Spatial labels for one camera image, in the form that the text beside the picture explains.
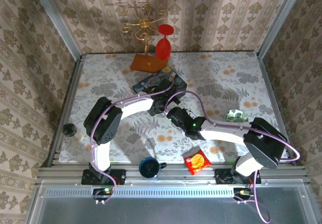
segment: patterned wallpaper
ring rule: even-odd
[[[24,223],[74,59],[38,0],[0,12],[0,223]]]
[[[256,50],[283,0],[54,0],[78,49],[85,53],[142,52],[135,30],[123,34],[123,22],[134,23],[119,4],[149,2],[152,19],[166,9],[162,23],[173,25],[172,51]],[[153,37],[150,50],[161,39]]]
[[[264,62],[322,209],[322,0],[297,0]]]

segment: red snack bag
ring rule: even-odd
[[[199,146],[194,147],[192,150],[184,153],[183,159],[192,175],[195,175],[203,168],[211,165],[211,162],[207,159]]]

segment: dark blue mug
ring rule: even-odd
[[[161,163],[152,157],[145,158],[139,165],[140,174],[149,180],[155,180],[161,169],[167,166],[166,163]]]

